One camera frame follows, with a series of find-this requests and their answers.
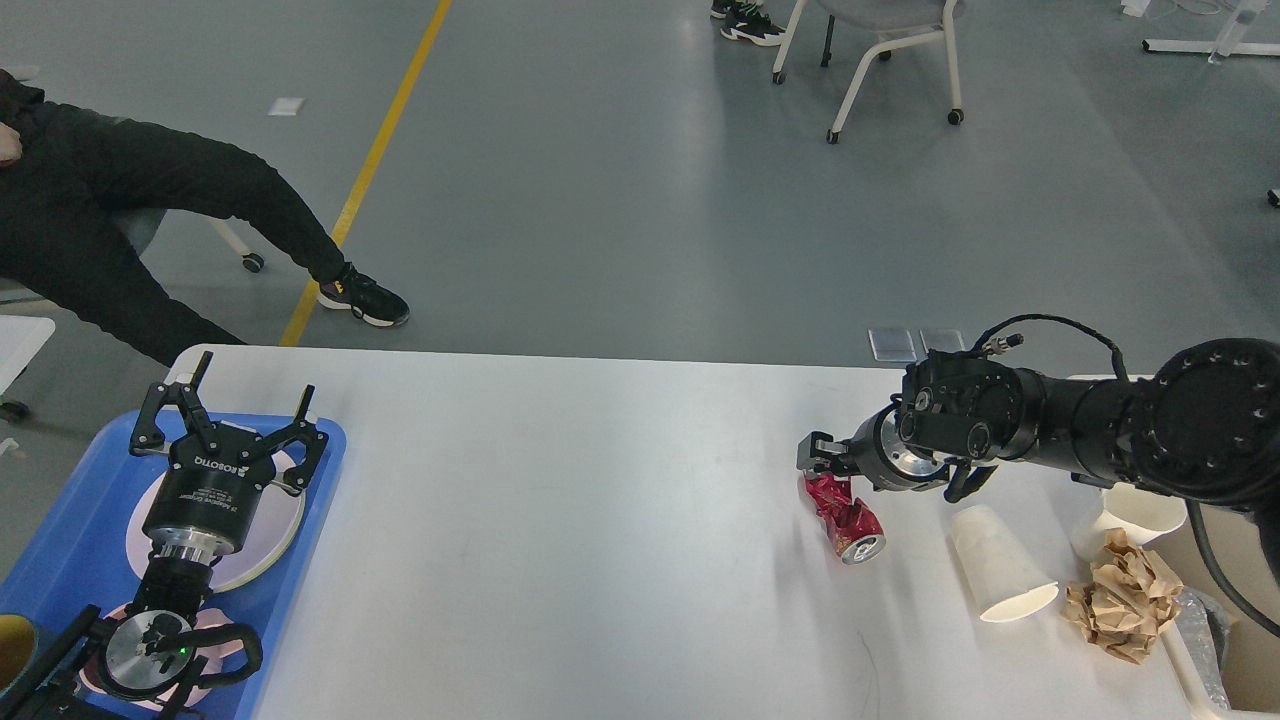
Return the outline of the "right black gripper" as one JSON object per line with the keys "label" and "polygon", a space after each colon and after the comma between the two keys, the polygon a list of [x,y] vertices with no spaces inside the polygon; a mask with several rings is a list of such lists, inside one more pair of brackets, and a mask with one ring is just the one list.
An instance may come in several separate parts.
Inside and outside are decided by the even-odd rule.
{"label": "right black gripper", "polygon": [[797,443],[796,469],[805,478],[863,475],[877,491],[922,492],[950,480],[942,461],[918,454],[902,442],[893,406],[865,420],[850,443],[820,430],[810,432]]}

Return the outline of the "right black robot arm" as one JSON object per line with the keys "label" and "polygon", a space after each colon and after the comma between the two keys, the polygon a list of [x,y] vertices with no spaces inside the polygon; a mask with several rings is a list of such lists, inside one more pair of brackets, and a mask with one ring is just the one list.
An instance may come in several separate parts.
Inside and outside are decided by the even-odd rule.
{"label": "right black robot arm", "polygon": [[1181,500],[1215,584],[1270,633],[1216,559],[1202,510],[1253,523],[1277,570],[1279,348],[1267,340],[1211,340],[1175,354],[1151,378],[1132,379],[1107,337],[1112,375],[1057,379],[997,361],[1021,345],[1001,322],[970,348],[929,350],[906,365],[886,407],[846,439],[814,430],[797,446],[805,478],[863,477],[877,491],[940,487],[950,503],[974,495],[1005,462],[1068,471]]}

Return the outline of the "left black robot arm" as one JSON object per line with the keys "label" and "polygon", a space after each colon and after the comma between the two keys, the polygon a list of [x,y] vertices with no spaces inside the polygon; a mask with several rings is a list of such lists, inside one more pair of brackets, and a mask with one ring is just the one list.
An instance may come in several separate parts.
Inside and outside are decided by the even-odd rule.
{"label": "left black robot arm", "polygon": [[5,719],[246,719],[323,524],[343,434],[310,415],[209,411],[151,384],[91,445],[3,583],[31,623]]}

